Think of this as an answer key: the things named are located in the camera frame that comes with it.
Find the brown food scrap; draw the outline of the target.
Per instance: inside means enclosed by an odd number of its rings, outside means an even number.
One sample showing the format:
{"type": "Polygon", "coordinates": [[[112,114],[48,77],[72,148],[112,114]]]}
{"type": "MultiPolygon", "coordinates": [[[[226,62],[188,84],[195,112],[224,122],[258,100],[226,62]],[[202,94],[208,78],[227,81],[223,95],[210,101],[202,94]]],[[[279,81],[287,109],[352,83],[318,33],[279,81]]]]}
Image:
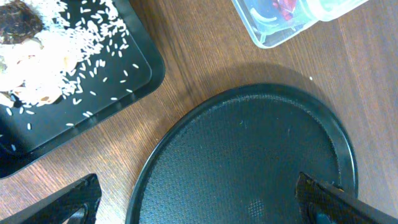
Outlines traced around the brown food scrap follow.
{"type": "Polygon", "coordinates": [[[26,3],[15,0],[1,6],[1,44],[21,44],[43,28],[40,17],[26,3]]]}

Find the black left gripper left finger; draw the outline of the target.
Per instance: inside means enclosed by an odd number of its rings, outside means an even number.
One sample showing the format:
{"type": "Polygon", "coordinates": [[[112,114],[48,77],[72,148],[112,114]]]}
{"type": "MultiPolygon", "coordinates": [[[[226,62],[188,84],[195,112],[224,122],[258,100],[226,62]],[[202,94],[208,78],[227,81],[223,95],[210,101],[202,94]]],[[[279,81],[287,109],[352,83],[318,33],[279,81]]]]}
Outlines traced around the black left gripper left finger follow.
{"type": "Polygon", "coordinates": [[[95,223],[100,201],[98,177],[88,174],[1,223],[95,223]]]}

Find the red snack wrapper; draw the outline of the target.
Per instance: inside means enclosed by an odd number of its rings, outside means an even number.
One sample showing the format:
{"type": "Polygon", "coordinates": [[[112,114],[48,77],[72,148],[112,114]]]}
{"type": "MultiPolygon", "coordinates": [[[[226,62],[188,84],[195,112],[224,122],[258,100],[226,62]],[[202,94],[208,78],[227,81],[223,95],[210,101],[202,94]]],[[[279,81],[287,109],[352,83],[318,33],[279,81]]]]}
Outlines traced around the red snack wrapper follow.
{"type": "Polygon", "coordinates": [[[272,0],[272,5],[276,8],[282,17],[289,21],[293,18],[297,0],[272,0]]]}

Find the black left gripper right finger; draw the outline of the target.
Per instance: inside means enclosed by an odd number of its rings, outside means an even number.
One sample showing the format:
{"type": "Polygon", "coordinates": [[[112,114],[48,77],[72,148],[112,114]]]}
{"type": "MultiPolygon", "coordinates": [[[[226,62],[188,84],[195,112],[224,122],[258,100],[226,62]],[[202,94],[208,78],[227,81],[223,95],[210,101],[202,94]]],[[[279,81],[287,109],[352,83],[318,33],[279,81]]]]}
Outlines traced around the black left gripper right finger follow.
{"type": "Polygon", "coordinates": [[[397,219],[325,181],[299,173],[295,198],[303,223],[397,224],[397,219]]]}

